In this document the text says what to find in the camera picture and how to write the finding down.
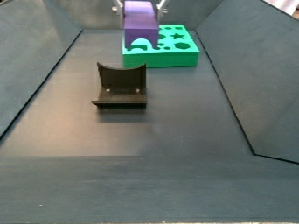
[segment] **miniature chair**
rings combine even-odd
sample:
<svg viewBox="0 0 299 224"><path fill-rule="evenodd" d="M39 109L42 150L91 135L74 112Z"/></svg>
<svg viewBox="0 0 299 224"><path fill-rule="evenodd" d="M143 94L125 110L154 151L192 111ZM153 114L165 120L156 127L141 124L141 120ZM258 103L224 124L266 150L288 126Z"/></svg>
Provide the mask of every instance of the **miniature chair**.
<svg viewBox="0 0 299 224"><path fill-rule="evenodd" d="M152 2L126 1L125 8L126 48L137 39L147 39L158 47L160 23Z"/></svg>
<svg viewBox="0 0 299 224"><path fill-rule="evenodd" d="M113 68L98 63L102 89L93 103L106 105L146 105L146 64L130 69Z"/></svg>

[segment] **gray surface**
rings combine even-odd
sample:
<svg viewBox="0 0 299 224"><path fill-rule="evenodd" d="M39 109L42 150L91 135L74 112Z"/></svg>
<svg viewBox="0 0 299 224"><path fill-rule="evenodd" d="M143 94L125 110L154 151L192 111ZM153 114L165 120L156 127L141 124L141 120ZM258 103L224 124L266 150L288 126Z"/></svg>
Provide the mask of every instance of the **gray surface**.
<svg viewBox="0 0 299 224"><path fill-rule="evenodd" d="M299 162L298 20L226 0L198 33L256 153Z"/></svg>
<svg viewBox="0 0 299 224"><path fill-rule="evenodd" d="M106 30L119 28L119 18L113 12L113 0L54 0L78 21L83 29ZM202 23L224 0L173 0L170 13L162 24L181 24L192 30Z"/></svg>
<svg viewBox="0 0 299 224"><path fill-rule="evenodd" d="M2 4L0 136L79 33L51 0Z"/></svg>
<svg viewBox="0 0 299 224"><path fill-rule="evenodd" d="M81 35L6 136L0 223L299 221L299 166L252 155L204 50L147 70L146 110L91 104L121 43Z"/></svg>

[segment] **dark gray chair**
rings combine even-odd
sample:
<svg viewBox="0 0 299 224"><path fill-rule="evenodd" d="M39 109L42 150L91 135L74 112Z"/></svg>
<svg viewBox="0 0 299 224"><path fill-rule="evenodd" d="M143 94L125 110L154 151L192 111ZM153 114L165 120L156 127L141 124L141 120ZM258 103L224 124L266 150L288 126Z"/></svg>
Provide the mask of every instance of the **dark gray chair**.
<svg viewBox="0 0 299 224"><path fill-rule="evenodd" d="M102 83L95 105L146 105L146 64L130 69L113 68L98 63Z"/></svg>

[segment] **gray floor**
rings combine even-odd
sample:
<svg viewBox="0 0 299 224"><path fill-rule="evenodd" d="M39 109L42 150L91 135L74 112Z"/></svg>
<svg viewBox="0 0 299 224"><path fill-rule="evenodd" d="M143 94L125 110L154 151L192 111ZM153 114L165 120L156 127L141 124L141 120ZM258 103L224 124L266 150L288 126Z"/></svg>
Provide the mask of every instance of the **gray floor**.
<svg viewBox="0 0 299 224"><path fill-rule="evenodd" d="M147 109L99 110L97 62L122 32L86 31L0 145L0 223L299 221L299 166L254 157L201 48L147 70Z"/></svg>

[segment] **chair backrest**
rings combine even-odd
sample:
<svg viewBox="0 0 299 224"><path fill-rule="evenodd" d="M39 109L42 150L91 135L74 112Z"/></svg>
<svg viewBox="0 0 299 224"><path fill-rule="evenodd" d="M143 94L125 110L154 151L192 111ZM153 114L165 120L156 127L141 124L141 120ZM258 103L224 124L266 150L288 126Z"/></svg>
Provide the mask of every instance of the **chair backrest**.
<svg viewBox="0 0 299 224"><path fill-rule="evenodd" d="M143 89L146 88L146 64L134 68L113 68L98 63L98 72L103 88Z"/></svg>

